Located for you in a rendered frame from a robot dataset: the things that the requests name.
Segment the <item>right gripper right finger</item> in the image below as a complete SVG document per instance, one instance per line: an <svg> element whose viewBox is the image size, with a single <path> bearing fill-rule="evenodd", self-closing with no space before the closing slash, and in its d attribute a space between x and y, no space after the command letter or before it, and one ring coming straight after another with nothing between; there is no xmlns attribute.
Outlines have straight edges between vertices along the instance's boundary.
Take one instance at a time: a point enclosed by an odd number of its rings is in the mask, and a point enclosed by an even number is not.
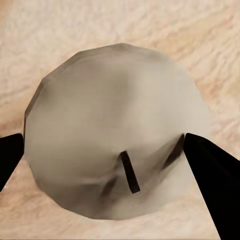
<svg viewBox="0 0 240 240"><path fill-rule="evenodd" d="M240 240L240 160L193 133L183 151L221 240Z"/></svg>

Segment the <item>pillar candle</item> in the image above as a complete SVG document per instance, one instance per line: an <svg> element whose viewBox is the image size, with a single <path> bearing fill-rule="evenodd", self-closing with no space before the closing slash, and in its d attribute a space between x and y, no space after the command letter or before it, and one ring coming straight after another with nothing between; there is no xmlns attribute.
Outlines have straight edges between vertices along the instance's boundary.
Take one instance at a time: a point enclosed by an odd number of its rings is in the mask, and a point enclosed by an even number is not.
<svg viewBox="0 0 240 240"><path fill-rule="evenodd" d="M89 219L157 211L195 178L187 133L210 140L192 74L164 52L119 43L83 50L42 79L24 114L38 187Z"/></svg>

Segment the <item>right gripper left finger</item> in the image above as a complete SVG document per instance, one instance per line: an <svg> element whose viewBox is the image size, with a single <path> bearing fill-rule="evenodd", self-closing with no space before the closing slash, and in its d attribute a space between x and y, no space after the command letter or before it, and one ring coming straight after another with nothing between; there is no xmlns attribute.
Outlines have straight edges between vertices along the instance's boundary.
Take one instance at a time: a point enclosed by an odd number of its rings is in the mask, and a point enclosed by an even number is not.
<svg viewBox="0 0 240 240"><path fill-rule="evenodd" d="M17 133L0 138L0 192L24 155L24 137Z"/></svg>

